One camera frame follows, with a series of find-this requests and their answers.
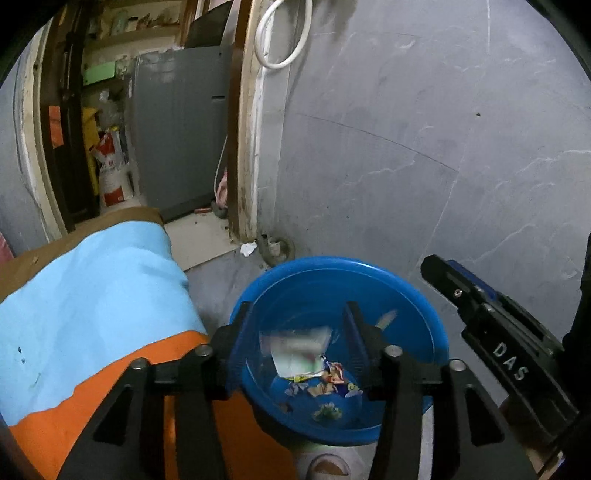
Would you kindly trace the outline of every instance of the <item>shelf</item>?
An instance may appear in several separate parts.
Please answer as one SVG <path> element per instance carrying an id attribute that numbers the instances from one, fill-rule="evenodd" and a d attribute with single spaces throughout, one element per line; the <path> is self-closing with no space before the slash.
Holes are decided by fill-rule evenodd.
<path id="1" fill-rule="evenodd" d="M 176 24 L 168 27 L 152 27 L 133 30 L 131 32 L 123 32 L 119 35 L 113 35 L 112 37 L 106 37 L 101 40 L 91 40 L 86 44 L 85 51 L 88 53 L 93 50 L 100 50 L 101 48 L 112 47 L 113 45 L 130 43 L 137 40 L 146 40 L 148 38 L 174 37 L 178 32 L 178 28 L 179 25 Z"/>
<path id="2" fill-rule="evenodd" d="M 160 2 L 180 2 L 181 0 L 105 0 L 103 3 L 106 7 L 112 8 L 125 8 L 132 7 L 134 5 L 144 4 L 159 4 Z"/>

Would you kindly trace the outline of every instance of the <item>blue plastic basin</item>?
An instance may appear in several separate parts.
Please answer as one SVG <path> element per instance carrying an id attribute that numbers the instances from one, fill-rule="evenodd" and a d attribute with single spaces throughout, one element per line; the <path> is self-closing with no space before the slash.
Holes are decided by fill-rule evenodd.
<path id="1" fill-rule="evenodd" d="M 255 303 L 263 332 L 329 325 L 333 336 L 326 358 L 341 362 L 345 369 L 349 354 L 341 330 L 347 301 L 356 301 L 365 321 L 373 325 L 384 313 L 396 310 L 396 319 L 384 330 L 390 343 L 400 345 L 422 362 L 445 364 L 449 359 L 447 335 L 427 299 L 396 275 L 358 260 L 308 257 L 275 267 L 246 289 L 230 321 L 243 301 Z M 297 407 L 286 413 L 280 401 L 288 381 L 278 378 L 273 368 L 261 367 L 269 361 L 261 355 L 250 358 L 242 372 L 243 390 L 258 411 L 316 443 L 351 446 L 378 440 L 383 402 L 369 401 L 364 395 L 313 398 L 300 394 Z M 311 413 L 319 402 L 327 401 L 334 401 L 343 416 L 322 424 Z M 423 411 L 430 405 L 431 398 L 425 397 Z"/>

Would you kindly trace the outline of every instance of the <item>wall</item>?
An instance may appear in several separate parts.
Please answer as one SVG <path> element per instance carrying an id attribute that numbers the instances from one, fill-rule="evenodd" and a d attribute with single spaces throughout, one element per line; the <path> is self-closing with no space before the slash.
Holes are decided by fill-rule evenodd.
<path id="1" fill-rule="evenodd" d="M 26 58 L 27 52 L 28 49 L 21 59 Z M 19 168 L 20 147 L 17 149 L 12 103 L 15 83 L 22 89 L 17 69 L 18 64 L 0 87 L 0 231 L 15 255 L 47 243 L 22 158 L 23 173 Z"/>
<path id="2" fill-rule="evenodd" d="M 285 60 L 294 50 L 298 41 L 296 28 L 301 2 L 286 2 L 279 7 L 272 20 L 271 38 L 266 52 L 269 61 L 278 63 Z M 275 218 L 275 197 L 277 175 L 285 117 L 285 103 L 291 65 L 281 70 L 264 69 L 259 101 L 258 135 L 256 149 L 258 177 L 256 179 L 257 229 L 268 233 L 273 229 Z"/>
<path id="3" fill-rule="evenodd" d="M 418 267 L 455 258 L 564 335 L 591 231 L 591 83 L 525 0 L 314 6 L 290 72 L 274 233 L 298 255 L 406 278 L 500 401 Z"/>

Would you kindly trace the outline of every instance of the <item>blue bedsheet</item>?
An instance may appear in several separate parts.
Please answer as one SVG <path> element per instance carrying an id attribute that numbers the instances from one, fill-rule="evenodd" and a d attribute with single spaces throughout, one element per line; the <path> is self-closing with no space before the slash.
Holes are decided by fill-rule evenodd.
<path id="1" fill-rule="evenodd" d="M 163 228 L 94 233 L 0 304 L 2 416 L 10 426 L 53 408 L 110 363 L 187 330 L 205 333 Z"/>

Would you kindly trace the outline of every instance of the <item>screw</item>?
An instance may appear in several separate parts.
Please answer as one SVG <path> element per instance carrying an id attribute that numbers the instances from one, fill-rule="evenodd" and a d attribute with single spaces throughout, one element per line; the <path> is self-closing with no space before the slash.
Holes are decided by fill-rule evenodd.
<path id="1" fill-rule="evenodd" d="M 449 368 L 456 372 L 463 372 L 466 369 L 466 364 L 461 360 L 455 358 L 449 362 Z"/>
<path id="2" fill-rule="evenodd" d="M 400 348 L 398 345 L 388 345 L 384 349 L 384 353 L 388 356 L 393 356 L 396 358 L 398 356 L 402 356 L 402 348 Z"/>
<path id="3" fill-rule="evenodd" d="M 145 358 L 136 358 L 129 366 L 134 370 L 143 370 L 148 366 L 148 360 Z"/>
<path id="4" fill-rule="evenodd" d="M 211 348 L 208 344 L 203 343 L 195 347 L 195 353 L 197 356 L 206 357 L 213 355 L 213 348 Z"/>

